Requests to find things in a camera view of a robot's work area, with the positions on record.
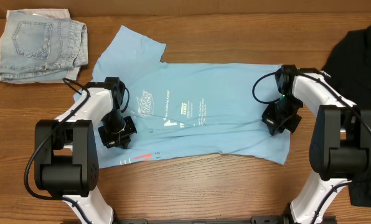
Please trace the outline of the light blue printed t-shirt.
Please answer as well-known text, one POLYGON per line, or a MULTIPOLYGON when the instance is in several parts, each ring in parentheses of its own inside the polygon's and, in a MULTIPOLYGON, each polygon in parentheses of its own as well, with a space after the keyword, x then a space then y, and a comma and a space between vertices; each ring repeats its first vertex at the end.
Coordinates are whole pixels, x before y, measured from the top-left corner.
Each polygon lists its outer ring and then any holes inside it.
POLYGON ((235 154, 284 164, 290 133, 271 135, 261 116, 278 97, 277 65, 164 63, 166 46, 121 27, 93 69, 118 77, 136 126, 127 149, 96 139, 101 168, 202 154, 235 154))

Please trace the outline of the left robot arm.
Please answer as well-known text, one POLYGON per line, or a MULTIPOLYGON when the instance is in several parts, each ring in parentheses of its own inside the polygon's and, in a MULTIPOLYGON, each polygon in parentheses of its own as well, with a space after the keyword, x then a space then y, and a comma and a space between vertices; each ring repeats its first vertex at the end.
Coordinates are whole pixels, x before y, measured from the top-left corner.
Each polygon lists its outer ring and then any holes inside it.
POLYGON ((24 172, 33 197, 65 202, 82 223, 119 223, 97 187, 95 134, 107 148, 128 147, 137 132, 131 117, 123 116, 128 93, 119 78, 89 82, 64 114, 36 124, 35 149, 24 172))

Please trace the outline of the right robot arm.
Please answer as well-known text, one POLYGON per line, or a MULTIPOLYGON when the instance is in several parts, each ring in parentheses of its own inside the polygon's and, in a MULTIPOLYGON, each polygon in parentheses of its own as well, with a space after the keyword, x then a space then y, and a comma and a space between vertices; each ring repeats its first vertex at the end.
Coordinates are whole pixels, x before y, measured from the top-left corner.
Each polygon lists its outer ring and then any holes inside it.
POLYGON ((336 223, 326 216, 337 194, 346 186, 371 181, 371 110, 335 91, 315 68, 283 65, 273 72, 280 97, 266 102, 261 120, 271 135, 293 133, 303 106, 316 121, 309 147, 312 172, 302 191, 282 215, 255 216, 251 223, 336 223))

